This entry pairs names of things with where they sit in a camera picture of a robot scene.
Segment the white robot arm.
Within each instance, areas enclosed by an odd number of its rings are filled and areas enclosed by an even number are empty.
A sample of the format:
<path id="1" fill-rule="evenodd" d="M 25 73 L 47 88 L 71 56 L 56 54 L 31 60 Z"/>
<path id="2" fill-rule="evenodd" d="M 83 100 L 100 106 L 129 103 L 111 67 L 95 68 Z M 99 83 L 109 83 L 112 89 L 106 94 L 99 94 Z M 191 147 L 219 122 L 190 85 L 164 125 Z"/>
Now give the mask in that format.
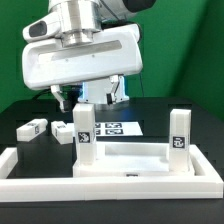
<path id="1" fill-rule="evenodd" d="M 142 70 L 141 28 L 129 19 L 156 0 L 49 0 L 48 14 L 23 29 L 26 86 L 48 89 L 67 112 L 63 86 L 82 87 L 81 103 L 127 101 L 124 77 Z"/>

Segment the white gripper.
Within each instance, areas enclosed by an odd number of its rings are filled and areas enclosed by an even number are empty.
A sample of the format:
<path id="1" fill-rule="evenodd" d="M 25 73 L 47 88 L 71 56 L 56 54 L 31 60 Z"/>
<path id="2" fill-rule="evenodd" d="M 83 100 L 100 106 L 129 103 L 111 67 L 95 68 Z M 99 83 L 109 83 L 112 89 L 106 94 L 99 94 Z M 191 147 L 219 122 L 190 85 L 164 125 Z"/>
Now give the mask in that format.
<path id="1" fill-rule="evenodd" d="M 71 110 L 60 86 L 110 77 L 107 104 L 116 102 L 118 75 L 138 74 L 143 67 L 137 24 L 105 29 L 93 35 L 91 44 L 63 48 L 59 39 L 28 44 L 22 53 L 23 80 L 33 90 L 50 87 L 60 110 Z"/>

